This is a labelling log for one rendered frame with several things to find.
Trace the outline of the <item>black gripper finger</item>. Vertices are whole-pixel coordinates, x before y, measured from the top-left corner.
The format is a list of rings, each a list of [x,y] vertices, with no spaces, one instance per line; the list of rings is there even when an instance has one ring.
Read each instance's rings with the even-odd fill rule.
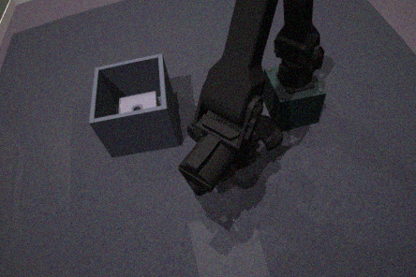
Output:
[[[236,172],[234,170],[232,170],[231,172],[229,172],[228,174],[224,175],[220,181],[225,182],[226,180],[228,180],[229,178],[231,178],[232,176],[234,176],[236,174]]]
[[[237,167],[236,170],[239,170],[241,168],[244,168],[246,166],[249,166],[250,164],[252,164],[256,160],[258,160],[259,158],[260,158],[260,154],[258,154],[258,152],[255,151],[254,152],[254,157],[252,157],[251,159],[249,159],[248,161],[244,162],[242,165],[240,165],[239,167]]]

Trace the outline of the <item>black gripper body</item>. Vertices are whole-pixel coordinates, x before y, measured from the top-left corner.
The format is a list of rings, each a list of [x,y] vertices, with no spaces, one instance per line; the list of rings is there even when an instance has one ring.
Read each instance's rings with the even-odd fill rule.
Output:
[[[261,115],[259,118],[259,123],[257,125],[257,128],[255,130],[255,135],[253,136],[253,139],[248,147],[241,151],[235,152],[236,159],[228,168],[228,170],[225,172],[224,175],[228,174],[235,168],[242,165],[244,162],[248,161],[252,157],[254,157],[254,152],[260,147],[260,145],[257,143],[258,141],[262,141],[264,145],[266,146],[266,150],[271,151],[273,148],[278,146],[282,140],[283,135],[280,129],[276,126],[276,124],[269,118],[269,116]],[[183,174],[182,174],[183,175]],[[223,175],[223,176],[224,176]],[[183,175],[184,176],[184,175]],[[185,178],[185,176],[184,176]],[[192,182],[190,182],[187,178],[185,178],[187,183],[189,184],[192,191],[197,195],[201,196],[203,194],[206,194],[207,192],[201,190],[199,187],[194,185]]]

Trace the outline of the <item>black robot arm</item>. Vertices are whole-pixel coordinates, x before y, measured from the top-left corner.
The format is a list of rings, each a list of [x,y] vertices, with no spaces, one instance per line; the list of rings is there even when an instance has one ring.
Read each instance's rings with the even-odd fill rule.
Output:
[[[211,193],[248,147],[263,110],[261,65],[278,0],[236,0],[222,58],[208,71],[188,135],[198,142],[178,167]],[[312,23],[313,0],[283,0],[284,26],[274,40],[277,78],[288,94],[314,89],[325,50]]]

